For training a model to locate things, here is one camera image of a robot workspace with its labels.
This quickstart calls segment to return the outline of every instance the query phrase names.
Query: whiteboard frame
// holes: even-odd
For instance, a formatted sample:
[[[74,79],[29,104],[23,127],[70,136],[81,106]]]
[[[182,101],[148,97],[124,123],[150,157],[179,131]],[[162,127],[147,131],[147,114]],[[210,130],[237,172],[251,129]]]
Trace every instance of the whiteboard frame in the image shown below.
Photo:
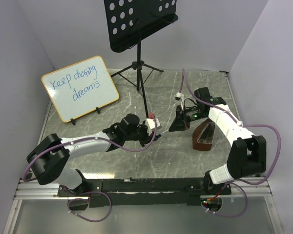
[[[114,84],[114,81],[113,81],[113,79],[112,79],[110,73],[108,72],[108,69],[107,69],[107,67],[106,67],[106,64],[105,64],[103,58],[102,58],[101,56],[99,56],[99,55],[94,56],[94,57],[91,57],[91,58],[87,58],[87,59],[85,59],[85,60],[83,60],[83,61],[80,61],[80,62],[77,62],[77,63],[71,64],[71,65],[69,65],[69,66],[67,66],[67,67],[63,67],[63,68],[61,68],[61,69],[59,69],[59,70],[56,70],[56,71],[50,72],[50,73],[45,74],[45,75],[43,75],[43,76],[41,77],[41,82],[42,82],[42,84],[43,84],[45,90],[47,91],[47,93],[48,93],[48,95],[49,95],[49,98],[50,98],[50,100],[52,101],[53,106],[54,106],[55,109],[57,110],[57,113],[58,113],[58,115],[59,115],[59,117],[60,117],[60,119],[61,119],[62,122],[64,122],[64,123],[70,123],[71,121],[70,121],[70,120],[69,120],[69,121],[64,121],[64,120],[63,120],[63,118],[62,118],[62,116],[61,116],[61,114],[60,114],[60,112],[59,112],[59,110],[58,110],[58,108],[57,108],[55,102],[53,101],[52,97],[50,96],[50,94],[49,94],[49,92],[48,92],[47,87],[45,86],[45,84],[44,84],[44,82],[43,82],[43,78],[44,78],[45,76],[48,76],[48,75],[52,74],[52,73],[58,72],[58,71],[60,71],[60,70],[64,70],[64,69],[66,69],[66,68],[69,68],[69,67],[74,66],[74,65],[77,65],[77,64],[79,64],[79,63],[82,63],[82,62],[88,61],[88,60],[90,60],[90,59],[94,59],[94,58],[96,58],[96,57],[100,57],[100,58],[102,59],[103,64],[104,64],[104,67],[105,67],[105,69],[106,69],[106,71],[107,71],[107,73],[108,73],[108,75],[109,75],[109,77],[110,77],[110,79],[111,79],[111,81],[112,81],[112,83],[113,83],[113,85],[114,85],[114,88],[115,88],[115,90],[116,90],[116,92],[117,92],[117,94],[118,94],[117,99],[115,99],[115,100],[113,100],[113,101],[111,101],[111,102],[109,102],[109,103],[107,103],[107,104],[105,104],[105,105],[103,105],[103,106],[98,106],[98,108],[102,108],[102,107],[104,107],[104,106],[107,106],[107,105],[109,105],[109,104],[111,104],[111,103],[116,102],[117,100],[119,100],[120,95],[119,95],[119,93],[118,93],[118,90],[117,90],[117,88],[116,88],[116,86],[115,86],[115,84]],[[75,120],[75,119],[78,119],[78,118],[80,118],[80,117],[82,117],[82,116],[85,116],[85,115],[87,115],[87,114],[89,114],[89,113],[91,113],[91,112],[93,112],[93,111],[96,111],[96,108],[93,109],[93,110],[91,110],[91,111],[88,111],[87,113],[84,113],[84,114],[82,114],[82,115],[80,115],[80,116],[77,116],[77,117],[75,117],[75,118],[73,118],[73,119],[74,119],[74,120]]]

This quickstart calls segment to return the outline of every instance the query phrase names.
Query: tabletop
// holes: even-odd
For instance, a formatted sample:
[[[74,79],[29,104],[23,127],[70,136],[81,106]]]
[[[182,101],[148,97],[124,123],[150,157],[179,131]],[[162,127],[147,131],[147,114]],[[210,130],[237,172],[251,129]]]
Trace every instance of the tabletop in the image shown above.
[[[143,70],[144,79],[149,73],[150,70]],[[125,72],[123,76],[134,82],[136,72]],[[153,71],[145,82],[149,113],[154,113],[162,125],[159,133],[166,131],[175,118],[175,108],[179,102],[173,97],[179,90],[181,77],[181,70],[165,70],[163,73]],[[188,71],[187,77],[193,91],[208,87],[211,95],[222,97],[233,114],[238,117],[225,73]],[[57,133],[59,137],[94,134],[119,122],[129,113],[139,116],[141,122],[145,120],[141,94],[121,76],[115,76],[113,80],[120,99],[103,107],[100,114],[92,112],[77,119],[76,125],[62,122],[54,106],[51,105],[42,138],[51,133]],[[183,94],[187,98],[190,97],[185,84]],[[190,129],[186,131],[165,132],[145,151],[132,153],[117,149],[107,153],[88,154],[69,160],[66,167],[81,170],[86,178],[203,177],[206,171],[224,165],[230,151],[230,144],[218,127],[215,128],[210,151],[201,152],[192,148],[192,133],[203,121],[204,119],[192,122]],[[126,142],[125,146],[132,149],[141,147],[137,141]]]

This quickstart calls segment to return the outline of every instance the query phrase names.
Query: black music stand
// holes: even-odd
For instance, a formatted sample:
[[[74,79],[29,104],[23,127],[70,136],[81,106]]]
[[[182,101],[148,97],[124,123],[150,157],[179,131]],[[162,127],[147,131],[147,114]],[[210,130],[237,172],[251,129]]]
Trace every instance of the black music stand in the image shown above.
[[[120,53],[137,45],[137,61],[112,74],[111,77],[120,75],[134,85],[137,91],[142,89],[148,118],[144,83],[154,70],[164,71],[147,65],[141,60],[141,41],[178,20],[178,16],[175,14],[176,0],[104,0],[104,5],[112,51]],[[141,72],[143,66],[152,69],[145,81],[143,81]],[[137,85],[121,74],[130,68],[137,70]]]

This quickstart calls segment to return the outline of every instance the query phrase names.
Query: white wall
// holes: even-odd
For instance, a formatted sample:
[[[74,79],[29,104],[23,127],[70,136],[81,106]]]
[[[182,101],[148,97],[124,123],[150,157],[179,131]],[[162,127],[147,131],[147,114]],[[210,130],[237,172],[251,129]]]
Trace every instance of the white wall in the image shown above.
[[[40,78],[52,70],[20,6],[0,0],[0,234],[46,113]]]
[[[18,2],[57,69],[95,55],[108,68],[126,67],[136,58],[135,48],[111,51],[103,0]],[[142,59],[162,68],[229,71],[266,3],[178,0],[179,20],[143,41]]]
[[[269,183],[285,232],[293,234],[293,0],[268,1],[230,71],[230,84],[245,122],[272,124],[281,133],[282,152]],[[271,162],[276,140],[265,136]]]

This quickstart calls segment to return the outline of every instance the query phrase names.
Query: robotic arm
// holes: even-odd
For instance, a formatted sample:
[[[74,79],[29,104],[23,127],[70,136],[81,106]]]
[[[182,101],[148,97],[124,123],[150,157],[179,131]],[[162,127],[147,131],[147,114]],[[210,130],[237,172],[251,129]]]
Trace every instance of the robotic arm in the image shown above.
[[[255,136],[244,128],[242,122],[232,114],[226,102],[221,97],[212,97],[207,87],[194,91],[194,94],[200,100],[215,106],[210,107],[197,101],[194,106],[186,108],[183,96],[179,94],[179,99],[182,99],[181,105],[176,107],[176,118],[169,131],[189,129],[190,122],[208,117],[220,128],[231,145],[227,163],[206,172],[204,176],[205,188],[208,189],[216,184],[264,172],[266,170],[265,138]]]
[[[68,187],[77,194],[81,193],[85,187],[83,185],[84,177],[78,170],[64,168],[67,161],[94,152],[108,152],[118,149],[118,146],[111,144],[111,142],[123,146],[126,141],[133,140],[139,141],[141,146],[144,146],[152,139],[155,122],[152,118],[147,118],[142,124],[139,122],[138,116],[128,114],[120,123],[114,123],[109,128],[93,135],[77,138],[59,138],[57,134],[50,134],[28,155],[27,161],[30,163],[41,152],[51,147],[74,142],[74,144],[59,147],[40,157],[32,165],[32,170],[41,185],[54,181]],[[156,125],[156,129],[161,128],[158,119],[156,119]],[[78,142],[79,139],[87,137],[104,138],[107,141],[90,139]]]

